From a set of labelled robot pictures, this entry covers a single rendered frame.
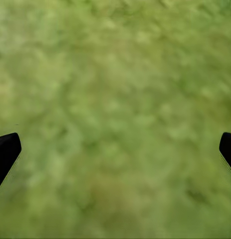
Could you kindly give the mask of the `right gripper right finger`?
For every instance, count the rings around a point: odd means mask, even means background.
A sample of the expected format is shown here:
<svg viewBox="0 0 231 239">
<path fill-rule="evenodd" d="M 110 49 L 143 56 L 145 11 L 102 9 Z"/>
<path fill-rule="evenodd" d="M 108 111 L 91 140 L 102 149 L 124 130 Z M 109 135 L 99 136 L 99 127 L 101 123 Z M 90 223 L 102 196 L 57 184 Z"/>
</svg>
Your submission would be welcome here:
<svg viewBox="0 0 231 239">
<path fill-rule="evenodd" d="M 223 133 L 219 150 L 231 167 L 231 133 Z"/>
</svg>

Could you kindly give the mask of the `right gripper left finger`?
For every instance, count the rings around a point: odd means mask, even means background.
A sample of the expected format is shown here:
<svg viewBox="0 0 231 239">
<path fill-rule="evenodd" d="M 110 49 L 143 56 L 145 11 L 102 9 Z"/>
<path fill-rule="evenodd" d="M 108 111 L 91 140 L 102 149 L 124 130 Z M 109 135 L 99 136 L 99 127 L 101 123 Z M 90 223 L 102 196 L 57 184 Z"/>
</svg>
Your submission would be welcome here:
<svg viewBox="0 0 231 239">
<path fill-rule="evenodd" d="M 0 136 L 0 185 L 21 153 L 17 132 Z"/>
</svg>

